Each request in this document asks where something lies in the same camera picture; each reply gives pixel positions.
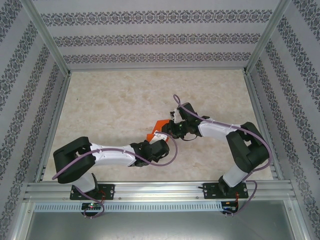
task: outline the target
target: wall with patterned wallpaper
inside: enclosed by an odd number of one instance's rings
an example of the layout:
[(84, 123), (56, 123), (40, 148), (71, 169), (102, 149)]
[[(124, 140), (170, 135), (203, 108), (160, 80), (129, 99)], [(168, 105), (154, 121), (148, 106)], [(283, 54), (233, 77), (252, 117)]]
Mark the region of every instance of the wall with patterned wallpaper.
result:
[(65, 76), (18, 0), (0, 0), (0, 240), (33, 182)]
[(293, 0), (251, 78), (281, 170), (320, 239), (320, 1)]
[(245, 67), (279, 0), (35, 0), (71, 70)]

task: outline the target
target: marble floor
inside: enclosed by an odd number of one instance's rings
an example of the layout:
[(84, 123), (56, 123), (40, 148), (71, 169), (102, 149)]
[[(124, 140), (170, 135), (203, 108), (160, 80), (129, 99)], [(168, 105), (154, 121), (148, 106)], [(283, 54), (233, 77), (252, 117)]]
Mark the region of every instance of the marble floor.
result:
[[(203, 116), (230, 123), (247, 121), (257, 125), (241, 70), (190, 71), (97, 71), (74, 72), (54, 137), (43, 180), (56, 173), (53, 152), (81, 136), (104, 146), (139, 143), (151, 133), (157, 120), (169, 119), (169, 112), (181, 101), (190, 102)], [(93, 167), (98, 181), (207, 181), (218, 180), (234, 164), (226, 143), (198, 137), (178, 140), (178, 157), (165, 167)], [(174, 144), (168, 142), (170, 154)], [(251, 179), (270, 180), (269, 168)]]

